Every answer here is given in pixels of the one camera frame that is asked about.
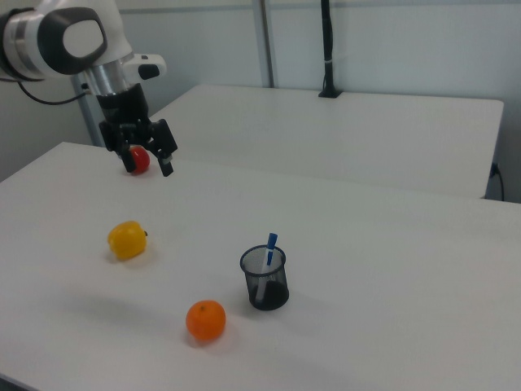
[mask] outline white wall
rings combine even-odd
[[[16,6],[30,3],[16,2]],[[0,14],[11,8],[9,2],[0,2]],[[75,95],[68,79],[27,84],[26,88],[46,100]],[[33,102],[14,83],[0,83],[0,128],[0,181],[63,141],[90,143],[78,103],[45,106]]]
[[[281,2],[269,13],[276,84],[320,90],[320,7]],[[497,161],[506,199],[521,202],[521,5],[333,7],[331,15],[343,90],[504,101]],[[496,179],[489,195],[499,196]]]
[[[251,8],[123,11],[123,23],[134,52],[160,54],[168,66],[143,83],[151,113],[198,84],[263,85]]]

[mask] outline orange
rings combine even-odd
[[[226,313],[214,300],[195,303],[186,314],[186,328],[197,340],[212,340],[225,329]]]

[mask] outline black cable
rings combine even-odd
[[[501,201],[505,200],[505,186],[503,184],[503,176],[501,175],[501,171],[499,170],[499,165],[497,163],[492,163],[492,167],[490,168],[489,178],[494,178],[495,176],[499,177],[499,184],[501,185]]]
[[[499,167],[497,167],[497,175],[499,176],[499,183],[501,184],[501,201],[505,200],[505,188],[503,187],[503,176],[501,175],[501,171]]]
[[[83,98],[86,95],[85,92],[82,92],[81,94],[79,94],[78,96],[75,96],[74,98],[62,100],[60,102],[47,102],[46,100],[41,100],[41,99],[37,98],[36,96],[33,96],[29,91],[27,91],[25,89],[24,85],[22,83],[20,83],[19,81],[18,81],[18,86],[24,92],[24,94],[26,94],[32,100],[35,100],[38,103],[48,104],[49,106],[59,106],[60,104],[71,103],[71,102],[74,102],[75,100]]]

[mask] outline white table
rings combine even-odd
[[[484,196],[503,103],[197,86],[158,112],[180,156],[455,196]]]
[[[41,391],[518,391],[521,209],[174,157],[125,173],[61,144],[0,183],[0,372]],[[142,223],[117,263],[107,233]],[[289,301],[247,300],[270,231]],[[223,304],[197,346],[185,314]]]

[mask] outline black mesh cup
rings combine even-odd
[[[287,290],[286,254],[275,247],[269,269],[264,270],[266,246],[256,246],[241,257],[241,269],[246,275],[247,293],[250,303],[258,310],[271,311],[280,308],[290,296]]]

